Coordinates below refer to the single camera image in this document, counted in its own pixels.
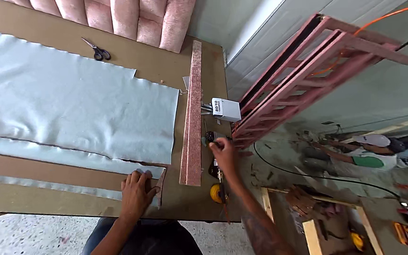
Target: black scissors handle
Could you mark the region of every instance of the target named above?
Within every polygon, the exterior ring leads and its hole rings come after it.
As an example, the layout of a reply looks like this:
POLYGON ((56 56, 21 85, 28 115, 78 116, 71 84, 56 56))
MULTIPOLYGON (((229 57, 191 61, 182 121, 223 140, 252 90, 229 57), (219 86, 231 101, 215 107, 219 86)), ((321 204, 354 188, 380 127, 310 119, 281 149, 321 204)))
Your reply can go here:
POLYGON ((110 60, 111 59, 111 55, 109 52, 107 52, 104 49, 100 49, 99 47, 94 48, 94 59, 97 61, 102 61, 104 58, 106 60, 110 60))

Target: dark jeans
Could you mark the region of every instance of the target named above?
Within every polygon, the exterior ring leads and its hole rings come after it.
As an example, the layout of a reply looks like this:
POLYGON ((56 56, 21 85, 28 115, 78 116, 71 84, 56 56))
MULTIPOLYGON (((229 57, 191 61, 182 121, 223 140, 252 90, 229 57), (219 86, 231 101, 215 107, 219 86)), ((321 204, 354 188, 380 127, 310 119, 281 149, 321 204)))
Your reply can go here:
POLYGON ((320 172, 327 171, 332 176, 338 176, 338 173, 330 160, 330 156, 325 152, 316 148, 308 147, 303 149, 303 155, 305 158, 302 159, 302 163, 310 170, 320 172))
MULTIPOLYGON (((110 231, 116 218, 100 218, 88 241, 83 255, 91 252, 110 231)), ((187 229, 177 221, 139 220, 130 233, 121 254, 200 254, 201 250, 187 229)))

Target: brown plywood table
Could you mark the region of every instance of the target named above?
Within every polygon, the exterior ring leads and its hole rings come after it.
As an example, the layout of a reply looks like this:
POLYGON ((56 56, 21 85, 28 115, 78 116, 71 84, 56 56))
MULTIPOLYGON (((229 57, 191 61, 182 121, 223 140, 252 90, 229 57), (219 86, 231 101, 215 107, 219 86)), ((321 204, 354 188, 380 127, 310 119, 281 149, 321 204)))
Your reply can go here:
MULTIPOLYGON (((136 69, 136 77, 184 90, 182 77, 190 75, 191 49, 194 38, 186 37, 180 54, 65 20, 50 14, 27 9, 0 0, 0 32, 31 42, 92 58, 94 51, 82 41, 89 39, 111 53, 110 63, 136 69)), ((222 48, 203 42, 203 101, 212 97, 227 98, 222 48)), ((149 207, 145 218, 226 221, 223 207, 214 203, 210 187, 217 179, 207 173, 211 153, 202 147, 202 182, 200 187, 179 185, 180 157, 184 133, 186 95, 179 96, 174 126, 172 164, 163 183, 161 209, 149 207)), ((230 125, 218 125, 212 116, 204 116, 208 131, 230 135, 230 125)), ((64 166, 0 155, 0 175, 54 183, 120 190, 126 176, 73 166, 64 166)), ((111 216, 119 215, 120 201, 86 194, 0 183, 0 212, 111 216)), ((239 210, 229 205, 232 221, 240 221, 239 210)))

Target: speckled floor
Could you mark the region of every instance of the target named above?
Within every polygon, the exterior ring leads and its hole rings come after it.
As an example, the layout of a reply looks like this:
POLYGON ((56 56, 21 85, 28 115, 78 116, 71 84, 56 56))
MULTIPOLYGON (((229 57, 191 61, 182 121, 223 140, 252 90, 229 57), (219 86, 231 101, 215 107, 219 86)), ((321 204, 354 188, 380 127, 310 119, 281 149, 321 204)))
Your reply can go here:
MULTIPOLYGON (((0 216, 0 254, 81 254, 98 218, 8 214, 0 216)), ((242 224, 180 222, 203 254, 254 254, 242 224)))

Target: pink velvet upholstery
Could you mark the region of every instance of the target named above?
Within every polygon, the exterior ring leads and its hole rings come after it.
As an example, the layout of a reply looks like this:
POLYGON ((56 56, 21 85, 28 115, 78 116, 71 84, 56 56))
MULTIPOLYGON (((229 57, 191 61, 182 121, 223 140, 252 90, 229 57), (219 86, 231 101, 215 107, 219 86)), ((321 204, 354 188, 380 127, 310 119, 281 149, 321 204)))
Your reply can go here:
POLYGON ((196 0, 6 0, 176 53, 196 0))

